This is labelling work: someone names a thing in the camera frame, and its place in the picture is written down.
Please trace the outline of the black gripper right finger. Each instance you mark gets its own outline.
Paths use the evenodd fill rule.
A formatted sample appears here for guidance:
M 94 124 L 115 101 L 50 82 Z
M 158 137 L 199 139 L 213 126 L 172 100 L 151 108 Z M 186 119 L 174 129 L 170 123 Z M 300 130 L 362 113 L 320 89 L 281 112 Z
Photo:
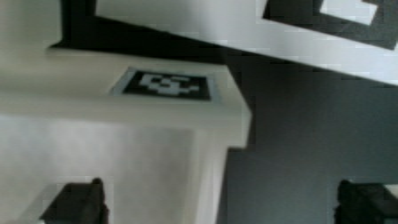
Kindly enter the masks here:
M 398 224 L 398 184 L 341 181 L 334 224 Z

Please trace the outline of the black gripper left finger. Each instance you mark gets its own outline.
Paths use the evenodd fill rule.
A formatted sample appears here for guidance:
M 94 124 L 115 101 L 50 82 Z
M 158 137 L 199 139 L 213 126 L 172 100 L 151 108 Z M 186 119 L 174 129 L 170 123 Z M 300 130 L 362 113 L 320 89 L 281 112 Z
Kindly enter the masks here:
M 67 183 L 39 216 L 42 224 L 108 224 L 105 186 L 99 178 Z

